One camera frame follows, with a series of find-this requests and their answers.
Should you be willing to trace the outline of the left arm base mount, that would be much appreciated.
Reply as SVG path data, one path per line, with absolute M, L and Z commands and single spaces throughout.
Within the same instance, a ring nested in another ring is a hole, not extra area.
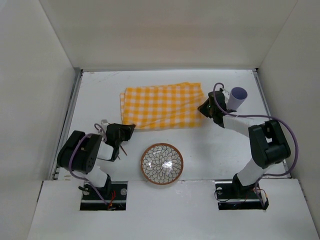
M 82 191 L 80 207 L 81 211 L 125 211 L 127 207 L 127 181 L 114 181 L 107 191 L 99 190 L 99 194 L 88 184 L 78 187 Z

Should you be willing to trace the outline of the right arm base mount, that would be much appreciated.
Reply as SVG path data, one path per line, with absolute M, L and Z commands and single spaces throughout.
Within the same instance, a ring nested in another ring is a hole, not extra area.
M 263 210 L 269 207 L 266 191 L 250 186 L 242 193 L 236 192 L 231 180 L 216 181 L 214 197 L 219 210 Z

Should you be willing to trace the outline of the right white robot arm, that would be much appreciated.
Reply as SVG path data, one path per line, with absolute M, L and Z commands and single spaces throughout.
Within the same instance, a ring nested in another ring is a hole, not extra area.
M 234 198 L 241 198 L 268 170 L 291 155 L 291 149 L 278 120 L 255 124 L 249 117 L 233 116 L 228 110 L 225 95 L 221 90 L 208 93 L 208 99 L 198 111 L 221 128 L 235 131 L 249 139 L 251 159 L 232 179 L 231 192 Z

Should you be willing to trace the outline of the yellow white checkered cloth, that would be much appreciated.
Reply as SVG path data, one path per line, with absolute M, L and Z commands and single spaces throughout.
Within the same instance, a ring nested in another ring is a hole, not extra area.
M 137 130 L 196 128 L 204 100 L 200 82 L 128 87 L 120 93 L 121 120 Z

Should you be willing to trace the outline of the floral patterned ceramic bowl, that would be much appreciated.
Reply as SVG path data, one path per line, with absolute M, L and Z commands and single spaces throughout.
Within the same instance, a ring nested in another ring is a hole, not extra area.
M 180 151 L 168 143 L 149 146 L 140 159 L 143 176 L 155 185 L 169 185 L 178 180 L 184 169 Z

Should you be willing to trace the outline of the lilac plastic cup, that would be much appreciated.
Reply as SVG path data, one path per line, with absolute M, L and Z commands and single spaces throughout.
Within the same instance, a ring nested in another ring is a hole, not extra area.
M 242 87 L 234 87 L 229 94 L 229 99 L 226 104 L 228 110 L 236 111 L 242 103 L 247 99 L 248 93 Z

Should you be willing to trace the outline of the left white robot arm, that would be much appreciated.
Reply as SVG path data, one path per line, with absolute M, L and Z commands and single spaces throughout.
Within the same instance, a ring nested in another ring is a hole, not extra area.
M 109 174 L 101 170 L 97 160 L 114 162 L 123 150 L 122 143 L 131 139 L 135 124 L 95 123 L 97 133 L 86 134 L 75 130 L 67 139 L 57 156 L 57 165 L 68 170 L 71 176 L 82 180 L 83 192 L 93 192 L 100 200 L 114 197 Z

